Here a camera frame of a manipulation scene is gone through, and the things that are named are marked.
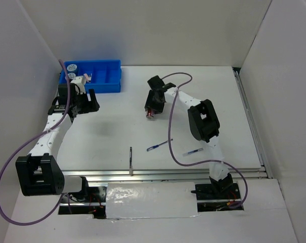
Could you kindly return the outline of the pink white mini stapler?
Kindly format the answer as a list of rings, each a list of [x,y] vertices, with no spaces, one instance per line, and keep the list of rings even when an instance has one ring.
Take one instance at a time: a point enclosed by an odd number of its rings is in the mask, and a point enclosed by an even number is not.
[[[92,80],[91,76],[89,76],[87,73],[84,73],[83,77],[87,83],[91,83],[91,80]]]

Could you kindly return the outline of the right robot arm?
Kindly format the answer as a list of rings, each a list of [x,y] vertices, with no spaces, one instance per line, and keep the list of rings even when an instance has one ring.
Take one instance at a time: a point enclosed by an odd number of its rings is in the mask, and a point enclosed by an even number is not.
[[[216,198],[224,198],[229,193],[229,188],[233,184],[233,178],[229,168],[231,165],[223,161],[223,154],[219,146],[220,122],[213,103],[208,100],[195,99],[180,90],[180,87],[192,81],[193,77],[188,73],[176,72],[168,74],[187,75],[189,81],[176,86],[173,83],[164,83],[159,76],[154,76],[148,80],[150,87],[145,103],[147,118],[152,118],[155,114],[161,114],[166,102],[171,103],[171,111],[168,120],[167,137],[171,139],[171,123],[175,107],[180,107],[187,112],[189,129],[194,139],[201,142],[201,147],[207,154],[207,159],[195,163],[184,164],[179,162],[172,150],[171,141],[168,140],[168,148],[174,162],[182,167],[193,167],[201,164],[209,165],[209,179],[211,182],[211,192]]]

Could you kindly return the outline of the pink capped marker tube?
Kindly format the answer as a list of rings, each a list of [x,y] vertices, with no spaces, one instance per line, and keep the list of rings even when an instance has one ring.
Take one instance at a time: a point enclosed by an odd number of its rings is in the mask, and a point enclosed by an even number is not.
[[[151,108],[148,108],[146,110],[146,118],[147,119],[153,119],[154,118],[154,115],[155,115],[155,111]]]

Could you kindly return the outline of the black gel pen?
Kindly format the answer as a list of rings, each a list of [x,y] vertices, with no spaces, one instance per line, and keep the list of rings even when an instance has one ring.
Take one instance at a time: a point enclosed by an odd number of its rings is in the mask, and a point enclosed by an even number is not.
[[[129,175],[133,176],[133,148],[129,148]]]

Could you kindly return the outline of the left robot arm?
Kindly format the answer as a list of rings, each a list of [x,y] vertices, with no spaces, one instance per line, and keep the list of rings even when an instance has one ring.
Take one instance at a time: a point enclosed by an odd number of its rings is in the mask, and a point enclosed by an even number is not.
[[[59,85],[59,95],[48,110],[42,135],[26,156],[15,162],[24,196],[70,193],[79,202],[90,198],[91,190],[84,176],[65,176],[59,167],[58,152],[67,131],[79,114],[97,112],[100,108],[93,89],[82,92],[75,84]]]

